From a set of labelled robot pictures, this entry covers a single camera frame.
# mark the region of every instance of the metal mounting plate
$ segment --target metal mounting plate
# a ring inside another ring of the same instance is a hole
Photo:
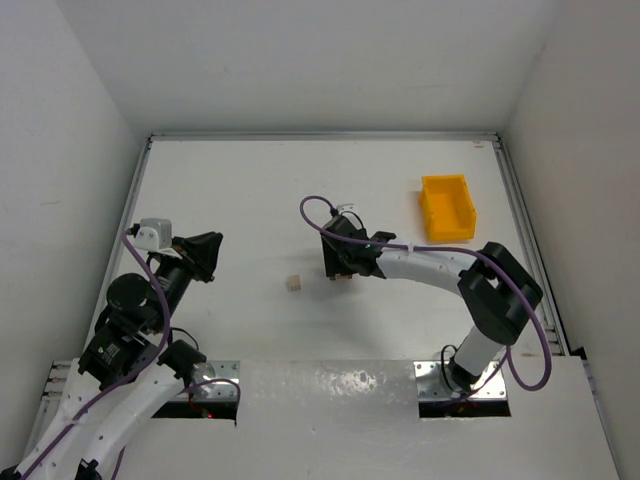
[[[239,361],[215,361],[208,360],[207,363],[215,370],[216,378],[227,378],[239,383],[240,378],[240,362]],[[236,401],[236,387],[227,383],[212,384],[208,395],[203,395],[201,391],[194,393],[195,401],[206,400],[211,403],[229,403]],[[187,401],[187,394],[180,394],[172,401]]]
[[[494,368],[498,367],[498,362],[491,362],[482,372],[482,376],[476,385],[484,384]],[[440,380],[440,362],[436,360],[415,361],[413,368],[416,375],[416,388],[418,391],[418,401],[420,403],[446,402],[452,399],[451,391],[442,385]],[[499,371],[482,390],[471,395],[469,399],[475,402],[491,402],[507,400],[507,389],[504,383],[502,371]]]

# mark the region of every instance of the yellow plastic container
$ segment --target yellow plastic container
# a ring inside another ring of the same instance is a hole
[[[422,177],[420,205],[433,242],[469,240],[476,233],[476,209],[464,175]]]

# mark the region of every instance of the white enclosure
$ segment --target white enclosure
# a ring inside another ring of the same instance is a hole
[[[431,359],[469,332],[465,303],[447,291],[327,280],[320,237],[298,212],[306,195],[353,202],[371,234],[391,231],[419,244],[422,176],[463,173],[478,217],[468,247],[497,241],[526,264],[490,141],[251,138],[154,140],[125,212],[129,222],[169,218],[174,235],[225,236],[216,280],[191,285],[173,317],[216,358]],[[318,222],[330,218],[324,204],[309,203],[308,211]],[[139,272],[129,255],[115,267],[103,292],[115,276]],[[296,274],[302,290],[289,292],[285,280]],[[532,326],[516,350],[539,355]]]
[[[558,0],[57,0],[137,134],[502,128]]]
[[[140,145],[52,1],[0,10],[3,469],[51,361],[81,351]]]

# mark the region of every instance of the robotic arm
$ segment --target robotic arm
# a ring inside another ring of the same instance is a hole
[[[495,355],[505,346],[516,343],[529,320],[515,292],[482,261],[468,255],[366,244],[367,241],[388,243],[396,236],[376,232],[369,237],[360,217],[354,214],[353,205],[339,206],[332,213],[333,218],[323,227],[325,232],[365,242],[349,243],[321,232],[328,276],[358,273],[382,279],[402,278],[443,288],[462,297],[474,326],[449,361],[443,372],[447,378],[443,380],[455,392],[471,392]],[[487,243],[479,252],[513,280],[535,309],[542,299],[542,289],[513,255],[494,242]]]
[[[149,253],[147,264],[151,259],[159,262],[154,276],[170,314],[192,280],[213,280],[222,234],[172,238],[171,223],[154,218],[142,220],[129,233],[134,245]],[[135,273],[116,278],[56,416],[34,450],[17,466],[2,471],[0,479],[101,478],[140,424],[188,386],[194,366],[206,361],[176,341],[149,365],[163,344],[152,344],[146,335],[168,331],[165,321],[160,298],[145,278]],[[147,375],[138,379],[143,371]],[[133,385],[116,388],[127,382]]]

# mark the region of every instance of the black joint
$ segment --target black joint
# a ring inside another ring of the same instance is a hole
[[[361,241],[388,242],[395,238],[393,233],[377,232],[372,238],[367,236],[367,230],[356,228],[351,221],[343,215],[333,217],[324,229],[341,237],[352,238]],[[363,277],[380,277],[384,275],[378,268],[377,259],[382,254],[381,248],[371,245],[354,244],[347,241],[322,235],[323,254],[325,260],[325,272],[327,277],[337,275],[353,275],[355,273]]]
[[[176,372],[176,378],[184,380],[185,385],[188,385],[191,383],[193,367],[206,361],[207,357],[203,353],[184,340],[176,340],[160,355],[158,365],[167,365]]]
[[[504,245],[489,242],[479,252],[504,270],[534,309],[538,306],[542,289]],[[458,289],[478,330],[500,345],[513,345],[529,321],[529,314],[503,280],[498,279],[495,287],[489,282],[495,277],[492,268],[476,260],[469,270],[460,273]]]
[[[189,238],[173,238],[174,249],[182,255],[184,266],[189,268],[196,282],[213,281],[213,272],[218,266],[218,254],[223,238],[218,232],[203,233]]]
[[[88,372],[104,390],[127,375],[155,349],[141,335],[118,321],[109,321],[96,332],[80,356],[78,372]]]
[[[16,472],[17,467],[17,465],[14,465],[13,467],[5,468],[0,472],[0,480],[19,480],[22,475]]]
[[[98,462],[96,460],[91,460],[89,463],[83,460],[80,465],[78,465],[75,480],[102,480],[102,475],[96,471],[97,468]]]
[[[467,372],[455,362],[455,355],[449,360],[447,371],[443,375],[449,375],[449,379],[460,387],[465,393],[469,393],[472,387],[480,380],[480,375],[475,376]]]
[[[140,224],[134,223],[133,226],[129,229],[129,232],[135,237],[138,234],[138,230],[140,230]]]

